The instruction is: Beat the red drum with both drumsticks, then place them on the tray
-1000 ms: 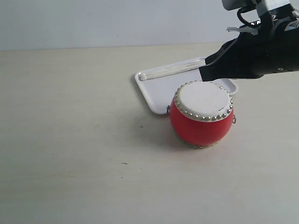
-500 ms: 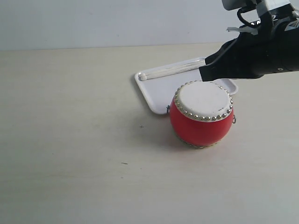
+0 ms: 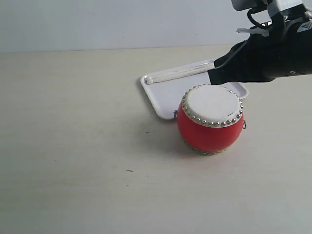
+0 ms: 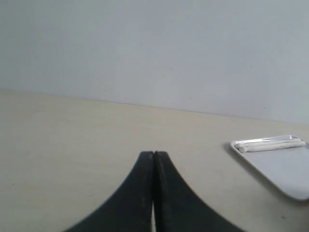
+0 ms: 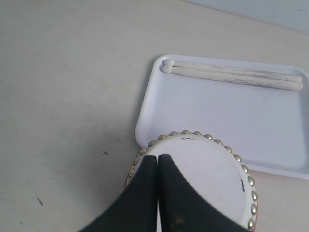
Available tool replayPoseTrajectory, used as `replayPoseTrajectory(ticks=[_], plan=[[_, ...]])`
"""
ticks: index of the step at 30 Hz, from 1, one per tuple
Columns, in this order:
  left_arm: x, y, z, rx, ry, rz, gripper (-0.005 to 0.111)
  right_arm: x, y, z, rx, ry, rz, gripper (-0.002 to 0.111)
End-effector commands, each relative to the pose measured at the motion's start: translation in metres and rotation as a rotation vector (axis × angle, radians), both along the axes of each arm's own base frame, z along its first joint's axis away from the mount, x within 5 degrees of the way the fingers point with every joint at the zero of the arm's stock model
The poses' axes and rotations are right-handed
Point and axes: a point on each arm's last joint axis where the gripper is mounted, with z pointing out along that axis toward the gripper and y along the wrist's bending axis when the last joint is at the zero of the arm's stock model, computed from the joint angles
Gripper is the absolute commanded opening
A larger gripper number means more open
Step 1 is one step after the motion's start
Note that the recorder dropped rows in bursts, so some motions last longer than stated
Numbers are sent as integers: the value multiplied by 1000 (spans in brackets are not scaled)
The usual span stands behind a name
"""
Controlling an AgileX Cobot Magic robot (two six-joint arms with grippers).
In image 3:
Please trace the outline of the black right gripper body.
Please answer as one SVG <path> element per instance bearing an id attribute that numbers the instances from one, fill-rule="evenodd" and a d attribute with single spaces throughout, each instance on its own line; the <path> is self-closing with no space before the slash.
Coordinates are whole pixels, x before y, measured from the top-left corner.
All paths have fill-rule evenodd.
<path id="1" fill-rule="evenodd" d="M 312 22 L 289 24 L 282 34 L 248 38 L 244 82 L 271 82 L 276 78 L 312 73 Z"/>

